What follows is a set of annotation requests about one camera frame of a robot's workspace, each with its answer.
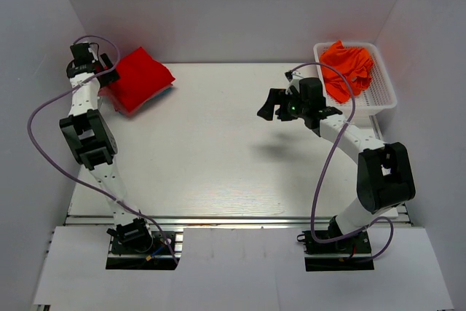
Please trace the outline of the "red t shirt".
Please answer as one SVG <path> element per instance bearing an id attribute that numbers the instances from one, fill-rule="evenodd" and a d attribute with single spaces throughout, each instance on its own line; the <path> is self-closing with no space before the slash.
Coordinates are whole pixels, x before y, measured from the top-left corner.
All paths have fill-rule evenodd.
<path id="1" fill-rule="evenodd" d="M 116 72 L 120 78 L 109 87 L 118 89 L 125 116 L 175 81 L 170 70 L 142 47 L 121 59 Z"/>

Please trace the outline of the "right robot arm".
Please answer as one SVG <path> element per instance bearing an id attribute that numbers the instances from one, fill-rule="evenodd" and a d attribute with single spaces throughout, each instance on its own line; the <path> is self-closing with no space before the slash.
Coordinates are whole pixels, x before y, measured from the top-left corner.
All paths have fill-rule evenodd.
<path id="1" fill-rule="evenodd" d="M 387 211 L 414 198 L 406 147 L 365 135 L 342 111 L 328 106 L 318 78 L 294 79 L 286 89 L 270 89 L 257 114 L 266 121 L 302 119 L 316 136 L 331 142 L 330 155 L 340 149 L 357 165 L 355 200 L 331 219 L 327 237 L 312 237 L 315 242 L 347 251 L 354 245 L 355 235 L 384 219 Z"/>

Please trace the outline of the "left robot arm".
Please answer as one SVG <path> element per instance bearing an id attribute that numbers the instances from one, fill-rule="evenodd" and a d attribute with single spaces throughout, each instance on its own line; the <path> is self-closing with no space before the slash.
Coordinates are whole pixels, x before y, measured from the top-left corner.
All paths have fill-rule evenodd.
<path id="1" fill-rule="evenodd" d="M 126 202 L 127 190 L 114 160 L 117 143 L 99 110 L 100 89 L 117 81 L 119 75 L 111 71 L 97 78 L 93 76 L 112 68 L 113 64 L 108 55 L 99 55 L 89 42 L 72 44 L 71 53 L 73 60 L 66 73 L 74 91 L 71 109 L 59 121 L 59 126 L 74 159 L 89 170 L 99 189 L 112 195 L 106 200 L 114 226 L 124 227 L 132 224 L 137 216 L 119 205 Z"/>

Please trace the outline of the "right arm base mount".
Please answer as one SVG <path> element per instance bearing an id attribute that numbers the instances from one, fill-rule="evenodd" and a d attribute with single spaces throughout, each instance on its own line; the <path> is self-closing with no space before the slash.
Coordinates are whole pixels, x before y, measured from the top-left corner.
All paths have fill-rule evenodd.
<path id="1" fill-rule="evenodd" d="M 372 249 L 367 232 L 335 243 L 317 243 L 310 231 L 303 231 L 296 240 L 304 246 L 307 272 L 350 272 L 374 270 Z"/>

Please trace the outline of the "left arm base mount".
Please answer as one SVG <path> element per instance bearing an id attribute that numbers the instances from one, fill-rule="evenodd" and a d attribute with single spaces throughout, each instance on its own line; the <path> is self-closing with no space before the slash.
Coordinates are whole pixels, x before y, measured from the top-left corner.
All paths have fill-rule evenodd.
<path id="1" fill-rule="evenodd" d="M 152 230 L 143 219 L 107 229 L 107 270 L 168 271 L 181 258 L 181 233 Z"/>

